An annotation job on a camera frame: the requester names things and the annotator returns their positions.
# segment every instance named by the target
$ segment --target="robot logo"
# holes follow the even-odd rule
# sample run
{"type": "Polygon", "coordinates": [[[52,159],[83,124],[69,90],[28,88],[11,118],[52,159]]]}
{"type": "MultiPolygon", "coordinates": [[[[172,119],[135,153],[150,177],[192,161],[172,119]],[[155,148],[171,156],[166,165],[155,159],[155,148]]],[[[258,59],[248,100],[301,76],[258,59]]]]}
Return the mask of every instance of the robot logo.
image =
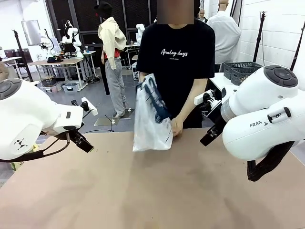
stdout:
{"type": "Polygon", "coordinates": [[[14,145],[16,144],[16,143],[18,143],[19,145],[20,145],[20,148],[18,149],[18,150],[20,150],[22,147],[27,147],[27,145],[23,145],[22,144],[22,142],[23,142],[23,140],[24,140],[24,138],[22,139],[22,140],[17,140],[15,143],[14,143],[14,145]]]}

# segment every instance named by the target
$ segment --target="white plastic bag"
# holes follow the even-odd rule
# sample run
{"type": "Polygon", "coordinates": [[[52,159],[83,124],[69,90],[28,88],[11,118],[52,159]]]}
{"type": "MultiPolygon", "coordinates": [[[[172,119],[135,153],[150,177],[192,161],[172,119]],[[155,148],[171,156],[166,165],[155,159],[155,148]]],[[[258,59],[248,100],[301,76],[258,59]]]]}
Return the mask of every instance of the white plastic bag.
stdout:
{"type": "Polygon", "coordinates": [[[172,142],[169,113],[157,91],[154,75],[150,74],[137,88],[133,152],[168,150],[172,142]]]}

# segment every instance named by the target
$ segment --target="desk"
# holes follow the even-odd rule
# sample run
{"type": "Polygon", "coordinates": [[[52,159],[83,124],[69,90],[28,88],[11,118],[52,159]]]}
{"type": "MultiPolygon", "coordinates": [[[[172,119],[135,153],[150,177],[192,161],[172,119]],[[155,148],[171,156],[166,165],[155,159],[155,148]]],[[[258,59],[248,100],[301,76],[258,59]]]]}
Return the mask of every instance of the desk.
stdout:
{"type": "Polygon", "coordinates": [[[130,56],[129,56],[129,48],[132,49],[132,48],[134,48],[134,47],[140,48],[140,46],[138,46],[137,44],[127,44],[127,45],[126,45],[129,69],[132,68],[132,64],[131,64],[131,62],[130,62],[130,56]]]}
{"type": "Polygon", "coordinates": [[[95,72],[94,63],[93,63],[93,58],[92,58],[92,54],[94,54],[94,53],[96,53],[96,51],[83,52],[82,54],[83,54],[84,56],[90,56],[91,62],[92,62],[92,68],[93,68],[93,72],[94,72],[94,76],[97,77],[96,72],[95,72]]]}
{"type": "MultiPolygon", "coordinates": [[[[17,65],[16,60],[17,60],[17,59],[20,59],[20,58],[22,58],[22,57],[21,57],[21,56],[17,56],[17,57],[11,57],[11,58],[7,58],[7,59],[2,59],[2,62],[3,62],[3,63],[5,63],[5,62],[11,62],[11,61],[14,61],[15,66],[16,66],[16,72],[17,72],[17,75],[18,75],[18,70],[17,70],[17,69],[19,69],[19,67],[18,67],[18,65],[17,65]]],[[[20,69],[19,69],[19,74],[20,74],[20,75],[18,75],[18,77],[19,77],[20,79],[22,79],[20,69]]]]}
{"type": "Polygon", "coordinates": [[[250,182],[247,163],[226,152],[221,136],[199,142],[207,130],[184,130],[171,150],[141,153],[132,152],[133,133],[88,134],[91,153],[71,143],[26,162],[0,189],[1,228],[304,228],[301,162],[288,153],[250,182]]]}
{"type": "MultiPolygon", "coordinates": [[[[36,62],[33,62],[33,63],[29,63],[28,65],[36,67],[40,80],[41,80],[41,74],[39,72],[38,66],[59,65],[59,66],[62,66],[63,68],[65,68],[64,67],[65,65],[75,65],[77,76],[78,76],[78,82],[80,84],[79,91],[81,91],[82,89],[84,89],[87,86],[86,84],[82,83],[80,71],[79,71],[78,66],[77,66],[77,63],[82,62],[82,60],[83,59],[70,58],[70,59],[64,59],[63,62],[60,62],[60,63],[48,63],[46,60],[44,60],[44,61],[36,61],[36,62]]],[[[81,65],[81,70],[82,70],[83,78],[85,79],[86,78],[86,77],[84,77],[85,70],[84,70],[84,67],[82,65],[81,65]]],[[[66,81],[63,82],[63,83],[71,83],[72,81],[68,80],[68,76],[67,76],[66,72],[65,71],[63,71],[63,72],[64,72],[64,76],[65,76],[65,79],[66,79],[66,81]]]]}
{"type": "Polygon", "coordinates": [[[215,77],[211,78],[212,83],[221,91],[225,86],[234,85],[231,80],[225,78],[224,73],[215,73],[215,77]]]}

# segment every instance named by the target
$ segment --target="floor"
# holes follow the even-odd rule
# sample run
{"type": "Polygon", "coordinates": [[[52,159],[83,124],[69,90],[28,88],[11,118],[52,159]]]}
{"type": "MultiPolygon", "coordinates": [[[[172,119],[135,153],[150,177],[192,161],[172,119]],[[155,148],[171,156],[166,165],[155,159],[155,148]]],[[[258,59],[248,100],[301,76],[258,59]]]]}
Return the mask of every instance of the floor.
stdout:
{"type": "MultiPolygon", "coordinates": [[[[125,91],[127,97],[127,103],[130,108],[135,108],[135,87],[137,82],[133,80],[131,71],[125,70],[123,72],[123,81],[125,83],[125,91]]],[[[101,75],[100,71],[97,69],[97,75],[101,75]]],[[[32,74],[34,80],[39,80],[39,77],[36,73],[32,74]]],[[[98,109],[98,115],[93,116],[89,114],[85,117],[83,122],[85,126],[80,129],[81,133],[85,133],[92,130],[97,130],[98,132],[108,132],[111,126],[94,126],[96,120],[99,117],[112,117],[113,115],[113,105],[111,102],[111,98],[109,95],[106,95],[103,82],[89,84],[86,88],[84,88],[79,93],[65,93],[61,90],[58,93],[48,94],[51,100],[59,103],[70,105],[71,100],[77,100],[81,103],[81,98],[86,97],[93,105],[95,105],[98,109]]],[[[130,116],[130,120],[120,120],[118,125],[113,126],[113,130],[115,132],[123,132],[123,131],[133,131],[134,125],[134,113],[130,116]]],[[[203,121],[203,127],[211,127],[213,123],[209,120],[203,121]]],[[[38,139],[37,143],[42,144],[46,137],[42,136],[38,139]]],[[[292,149],[292,152],[296,155],[296,157],[305,164],[305,144],[296,146],[292,149]]],[[[10,167],[10,164],[0,163],[0,187],[5,183],[7,179],[11,177],[13,171],[10,167]]]]}

